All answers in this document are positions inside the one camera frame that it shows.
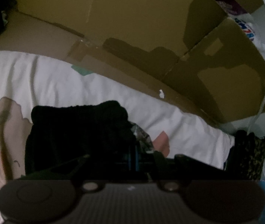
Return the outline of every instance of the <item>green patch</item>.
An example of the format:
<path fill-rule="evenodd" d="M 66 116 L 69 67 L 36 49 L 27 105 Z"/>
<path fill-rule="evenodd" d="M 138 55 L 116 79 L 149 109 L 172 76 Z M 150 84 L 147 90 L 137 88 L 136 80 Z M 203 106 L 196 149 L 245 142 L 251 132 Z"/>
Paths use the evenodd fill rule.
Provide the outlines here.
<path fill-rule="evenodd" d="M 75 65 L 72 65 L 71 68 L 74 69 L 75 71 L 77 71 L 78 73 L 80 73 L 82 76 L 87 76 L 89 74 L 94 73 L 93 71 L 89 71 L 83 67 L 79 67 L 79 66 L 75 66 Z"/>

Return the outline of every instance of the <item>bed sheet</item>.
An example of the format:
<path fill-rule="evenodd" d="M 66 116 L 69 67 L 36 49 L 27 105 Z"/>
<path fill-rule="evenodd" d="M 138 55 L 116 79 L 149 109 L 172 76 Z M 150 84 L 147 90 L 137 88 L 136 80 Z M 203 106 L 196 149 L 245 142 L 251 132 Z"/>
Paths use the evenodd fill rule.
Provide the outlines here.
<path fill-rule="evenodd" d="M 234 137 L 209 126 L 202 118 L 116 81 L 69 63 L 22 52 L 0 51 L 0 148 L 17 138 L 6 164 L 18 165 L 30 133 L 31 110 L 36 105 L 68 107 L 97 105 L 117 100 L 129 116 L 151 137 L 161 133 L 169 139 L 169 158 L 182 153 L 217 168 L 223 168 Z M 1 174 L 5 163 L 0 157 Z M 13 177 L 22 174 L 16 171 Z"/>

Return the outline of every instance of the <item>pink object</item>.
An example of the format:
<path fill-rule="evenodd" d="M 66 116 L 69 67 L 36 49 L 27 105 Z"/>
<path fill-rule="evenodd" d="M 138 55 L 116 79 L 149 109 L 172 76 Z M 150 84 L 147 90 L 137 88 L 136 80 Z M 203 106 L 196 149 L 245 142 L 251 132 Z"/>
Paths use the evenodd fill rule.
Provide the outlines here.
<path fill-rule="evenodd" d="M 169 155 L 170 146 L 169 146 L 169 137 L 166 132 L 162 132 L 159 136 L 153 141 L 154 149 L 161 152 L 165 157 Z"/>

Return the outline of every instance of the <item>white sheet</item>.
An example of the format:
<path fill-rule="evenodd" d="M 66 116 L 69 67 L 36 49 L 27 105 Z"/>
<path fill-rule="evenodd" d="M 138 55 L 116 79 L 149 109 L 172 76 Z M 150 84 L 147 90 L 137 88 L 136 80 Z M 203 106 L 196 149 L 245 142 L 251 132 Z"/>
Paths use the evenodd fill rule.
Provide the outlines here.
<path fill-rule="evenodd" d="M 223 168 L 234 144 L 232 136 L 196 115 L 104 76 L 83 76 L 71 64 L 45 56 L 0 51 L 0 99 L 4 96 L 21 105 L 23 118 L 29 120 L 35 105 L 68 107 L 117 100 L 127 110 L 129 120 L 140 125 L 151 139 L 166 132 L 170 158 L 182 153 Z"/>

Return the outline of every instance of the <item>metal screw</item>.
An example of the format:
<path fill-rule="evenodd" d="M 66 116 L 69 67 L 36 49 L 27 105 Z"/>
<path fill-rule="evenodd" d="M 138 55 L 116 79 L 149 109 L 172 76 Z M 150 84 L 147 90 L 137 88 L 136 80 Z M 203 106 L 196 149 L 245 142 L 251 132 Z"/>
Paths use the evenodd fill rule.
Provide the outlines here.
<path fill-rule="evenodd" d="M 98 188 L 98 184 L 94 182 L 88 182 L 83 184 L 83 189 L 87 191 L 94 191 Z"/>
<path fill-rule="evenodd" d="M 176 191 L 179 189 L 179 185 L 178 183 L 176 182 L 167 182 L 165 185 L 164 185 L 164 188 L 167 190 L 167 191 Z"/>

